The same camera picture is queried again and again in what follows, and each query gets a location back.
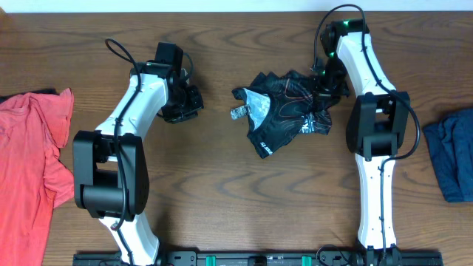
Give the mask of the black orange-patterned shirt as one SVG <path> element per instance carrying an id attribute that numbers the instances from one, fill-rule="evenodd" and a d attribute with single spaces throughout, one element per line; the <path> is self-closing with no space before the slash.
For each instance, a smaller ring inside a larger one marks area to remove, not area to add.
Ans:
<path id="1" fill-rule="evenodd" d="M 266 158 L 286 146 L 299 134 L 327 135 L 332 127 L 325 103 L 317 103 L 308 88 L 309 78 L 295 70 L 278 76 L 259 73 L 251 85 L 232 90 L 241 107 L 232 109 L 233 118 L 248 119 L 247 138 L 256 153 Z"/>

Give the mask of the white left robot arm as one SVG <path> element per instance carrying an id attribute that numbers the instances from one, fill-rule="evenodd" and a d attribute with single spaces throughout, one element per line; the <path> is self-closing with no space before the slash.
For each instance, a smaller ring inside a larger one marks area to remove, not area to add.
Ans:
<path id="1" fill-rule="evenodd" d="M 106 226 L 117 253 L 76 254 L 74 265 L 158 265 L 160 240 L 145 207 L 149 173 L 143 142 L 156 117 L 179 123 L 203 101 L 179 64 L 135 64 L 129 87 L 108 118 L 73 140 L 75 203 Z"/>

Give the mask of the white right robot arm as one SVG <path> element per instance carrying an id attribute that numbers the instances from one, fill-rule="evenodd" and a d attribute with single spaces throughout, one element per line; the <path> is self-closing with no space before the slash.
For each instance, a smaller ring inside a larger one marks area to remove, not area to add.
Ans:
<path id="1" fill-rule="evenodd" d="M 355 155 L 360 177 L 358 241 L 366 251 L 364 261 L 389 264 L 397 244 L 392 225 L 392 173 L 404 141 L 410 99 L 387 79 L 362 19 L 329 23 L 320 41 L 328 61 L 312 82 L 318 99 L 356 96 L 346 143 Z"/>

